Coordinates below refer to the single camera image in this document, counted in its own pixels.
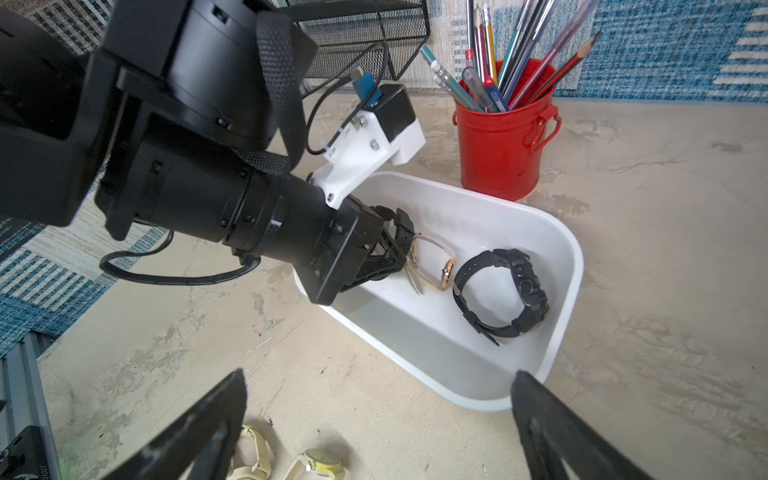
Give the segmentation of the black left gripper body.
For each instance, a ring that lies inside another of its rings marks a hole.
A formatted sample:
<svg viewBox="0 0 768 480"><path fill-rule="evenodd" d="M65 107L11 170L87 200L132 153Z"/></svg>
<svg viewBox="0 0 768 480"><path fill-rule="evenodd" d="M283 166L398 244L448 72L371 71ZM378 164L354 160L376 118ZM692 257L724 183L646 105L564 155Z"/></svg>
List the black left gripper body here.
<svg viewBox="0 0 768 480"><path fill-rule="evenodd" d="M366 257L381 245L387 221L374 207L348 197L334 211L310 260L295 267L310 302L330 305L352 282Z"/></svg>

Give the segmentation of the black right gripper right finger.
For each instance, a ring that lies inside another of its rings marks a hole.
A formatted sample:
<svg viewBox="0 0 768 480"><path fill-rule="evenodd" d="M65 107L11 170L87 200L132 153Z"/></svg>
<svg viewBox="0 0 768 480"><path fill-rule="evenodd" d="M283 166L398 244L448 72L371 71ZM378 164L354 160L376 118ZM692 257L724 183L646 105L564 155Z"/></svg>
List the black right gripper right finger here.
<svg viewBox="0 0 768 480"><path fill-rule="evenodd" d="M516 374L511 402L533 479L649 477L531 374Z"/></svg>

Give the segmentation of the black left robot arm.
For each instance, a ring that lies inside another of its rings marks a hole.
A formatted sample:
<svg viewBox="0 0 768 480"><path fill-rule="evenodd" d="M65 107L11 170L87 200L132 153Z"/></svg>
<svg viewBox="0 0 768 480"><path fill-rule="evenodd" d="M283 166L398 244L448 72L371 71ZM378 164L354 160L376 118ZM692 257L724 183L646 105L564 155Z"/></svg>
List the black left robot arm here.
<svg viewBox="0 0 768 480"><path fill-rule="evenodd" d="M266 1L120 1L100 44L78 56L42 27L1 12L1 211L70 224L89 190L108 233L164 228L229 247L235 270L116 278L157 286L237 279L263 258L290 264L308 299L328 306L403 270L416 234L406 212L355 189L424 137L405 88L344 67L324 87L359 102L308 178L314 119L301 82L316 43Z"/></svg>

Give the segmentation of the black watch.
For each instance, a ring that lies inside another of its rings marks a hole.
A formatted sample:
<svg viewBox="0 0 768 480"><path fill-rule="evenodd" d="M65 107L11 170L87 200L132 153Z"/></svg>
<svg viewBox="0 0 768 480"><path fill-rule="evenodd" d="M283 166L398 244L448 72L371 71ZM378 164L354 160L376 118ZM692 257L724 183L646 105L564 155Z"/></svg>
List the black watch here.
<svg viewBox="0 0 768 480"><path fill-rule="evenodd" d="M481 282L488 288L488 293L480 295L482 300L491 300L499 304L514 302L521 307L515 318L486 323L468 304L464 290L469 281L484 269L505 269L508 281L491 286L490 281ZM548 296L533 269L531 257L516 248L486 250L467 260L456 273L452 286L453 300L467 323L493 345L499 346L499 339L514 339L528 333L541 324L549 313Z"/></svg>

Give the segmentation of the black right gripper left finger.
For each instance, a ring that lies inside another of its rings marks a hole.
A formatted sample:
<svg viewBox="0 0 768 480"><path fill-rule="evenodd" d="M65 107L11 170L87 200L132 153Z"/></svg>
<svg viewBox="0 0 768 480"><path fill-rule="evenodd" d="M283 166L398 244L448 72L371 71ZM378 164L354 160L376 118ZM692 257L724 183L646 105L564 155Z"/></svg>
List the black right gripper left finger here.
<svg viewBox="0 0 768 480"><path fill-rule="evenodd" d="M106 477L224 479L246 406L244 373L236 369Z"/></svg>

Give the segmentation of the white plastic storage box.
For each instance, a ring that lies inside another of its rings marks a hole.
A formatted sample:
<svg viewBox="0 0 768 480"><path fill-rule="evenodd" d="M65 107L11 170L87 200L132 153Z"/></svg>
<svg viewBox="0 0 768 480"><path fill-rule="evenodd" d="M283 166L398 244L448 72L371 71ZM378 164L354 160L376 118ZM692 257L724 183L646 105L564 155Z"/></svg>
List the white plastic storage box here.
<svg viewBox="0 0 768 480"><path fill-rule="evenodd" d="M550 310L528 333L495 346L467 323L449 292L428 287L417 295L397 273L339 294L327 309L332 317L466 409L508 409L519 371L547 378L584 272L581 247L565 224L526 205L395 172L372 175L356 196L368 205L404 210L419 233L449 246L459 264L486 250L527 253Z"/></svg>

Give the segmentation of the aluminium front rail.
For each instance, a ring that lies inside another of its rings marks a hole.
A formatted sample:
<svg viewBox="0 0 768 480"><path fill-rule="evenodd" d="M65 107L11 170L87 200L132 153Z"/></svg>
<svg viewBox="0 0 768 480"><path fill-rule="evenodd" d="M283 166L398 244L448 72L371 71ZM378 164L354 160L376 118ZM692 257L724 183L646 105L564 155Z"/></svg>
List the aluminium front rail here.
<svg viewBox="0 0 768 480"><path fill-rule="evenodd" d="M1 477L59 479L58 456L38 368L53 338L30 331L1 356Z"/></svg>

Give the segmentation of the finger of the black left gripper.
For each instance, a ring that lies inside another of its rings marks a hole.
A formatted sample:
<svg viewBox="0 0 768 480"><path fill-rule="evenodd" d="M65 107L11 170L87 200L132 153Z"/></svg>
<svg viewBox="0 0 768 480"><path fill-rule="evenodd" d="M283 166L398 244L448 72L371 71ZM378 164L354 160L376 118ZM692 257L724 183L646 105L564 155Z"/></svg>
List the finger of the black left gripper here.
<svg viewBox="0 0 768 480"><path fill-rule="evenodd" d="M376 245L366 257L352 282L341 288L342 292L360 286L369 281L379 281L389 275L400 272L406 264L406 255L397 247L386 248Z"/></svg>
<svg viewBox="0 0 768 480"><path fill-rule="evenodd" d="M375 206L374 211L394 226L393 244L400 252L409 252L415 237L414 224L409 215L400 208L393 211L385 206Z"/></svg>

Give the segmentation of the beige strap watch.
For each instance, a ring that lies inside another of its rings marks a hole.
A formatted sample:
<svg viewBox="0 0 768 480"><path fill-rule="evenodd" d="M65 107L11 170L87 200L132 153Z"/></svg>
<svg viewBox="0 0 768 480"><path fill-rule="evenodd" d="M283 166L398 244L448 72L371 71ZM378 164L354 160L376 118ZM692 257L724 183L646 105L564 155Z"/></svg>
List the beige strap watch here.
<svg viewBox="0 0 768 480"><path fill-rule="evenodd" d="M428 287L443 292L451 289L456 263L457 256L449 246L418 233L407 254L405 273L417 295Z"/></svg>

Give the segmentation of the red metal pen bucket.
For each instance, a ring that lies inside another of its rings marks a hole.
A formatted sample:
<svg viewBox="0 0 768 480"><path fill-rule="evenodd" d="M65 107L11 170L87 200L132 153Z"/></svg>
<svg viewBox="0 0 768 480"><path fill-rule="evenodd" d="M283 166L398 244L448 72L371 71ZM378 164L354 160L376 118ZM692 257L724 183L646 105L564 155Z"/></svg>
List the red metal pen bucket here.
<svg viewBox="0 0 768 480"><path fill-rule="evenodd" d="M540 178L544 147L562 125L549 91L536 102L504 113L478 113L455 105L461 184L464 188L517 201Z"/></svg>

